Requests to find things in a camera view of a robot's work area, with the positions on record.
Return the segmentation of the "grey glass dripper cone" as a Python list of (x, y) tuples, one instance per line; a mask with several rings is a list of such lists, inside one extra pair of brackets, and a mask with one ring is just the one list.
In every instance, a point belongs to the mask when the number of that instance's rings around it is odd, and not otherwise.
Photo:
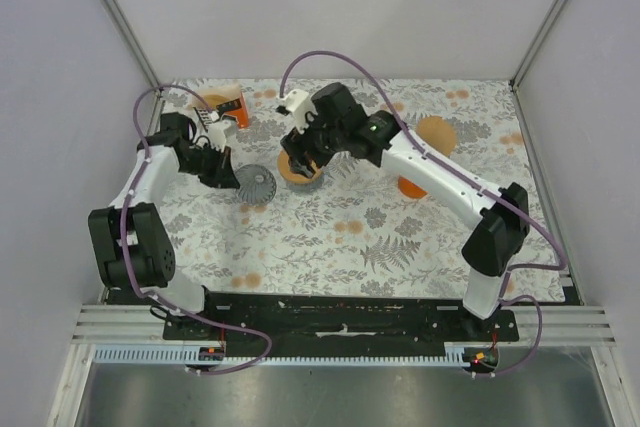
[(269, 169), (258, 164), (247, 164), (235, 172), (239, 182), (237, 196), (241, 202), (251, 205), (266, 205), (273, 200), (277, 182)]

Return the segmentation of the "coffee filter package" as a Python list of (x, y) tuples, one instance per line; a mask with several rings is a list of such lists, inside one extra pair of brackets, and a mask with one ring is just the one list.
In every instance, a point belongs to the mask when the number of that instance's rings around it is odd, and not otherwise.
[(204, 130), (213, 124), (214, 114), (220, 118), (233, 118), (239, 129), (249, 126), (248, 109), (238, 83), (199, 90), (192, 97), (190, 107), (203, 124)]

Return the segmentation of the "orange glass carafe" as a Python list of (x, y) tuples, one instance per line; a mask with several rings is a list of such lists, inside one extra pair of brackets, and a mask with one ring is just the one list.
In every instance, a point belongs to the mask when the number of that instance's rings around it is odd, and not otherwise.
[(398, 177), (397, 187), (404, 196), (410, 199), (422, 199), (428, 195), (427, 191), (402, 176)]

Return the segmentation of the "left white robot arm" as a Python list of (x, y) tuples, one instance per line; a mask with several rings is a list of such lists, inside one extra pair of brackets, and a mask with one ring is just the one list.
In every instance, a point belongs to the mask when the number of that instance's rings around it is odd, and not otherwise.
[(228, 115), (210, 118), (204, 134), (197, 136), (190, 117), (163, 114), (159, 130), (138, 144), (134, 169), (121, 192), (88, 217), (104, 286), (150, 299), (177, 314), (188, 312), (185, 326), (202, 340), (219, 331), (220, 315), (205, 306), (205, 288), (177, 271), (175, 249), (158, 206), (180, 173), (210, 188), (239, 188), (227, 145), (236, 121)]

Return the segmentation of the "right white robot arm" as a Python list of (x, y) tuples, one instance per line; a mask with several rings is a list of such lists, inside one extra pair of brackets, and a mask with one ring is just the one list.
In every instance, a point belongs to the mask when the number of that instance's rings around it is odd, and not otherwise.
[(418, 139), (392, 113), (367, 114), (340, 82), (315, 94), (294, 89), (278, 100), (278, 113), (293, 121), (281, 140), (291, 170), (305, 178), (341, 152), (403, 177), (447, 206), (470, 229), (462, 256), (470, 267), (458, 328), (467, 339), (483, 339), (494, 328), (506, 270), (529, 234), (524, 220), (528, 194), (485, 182)]

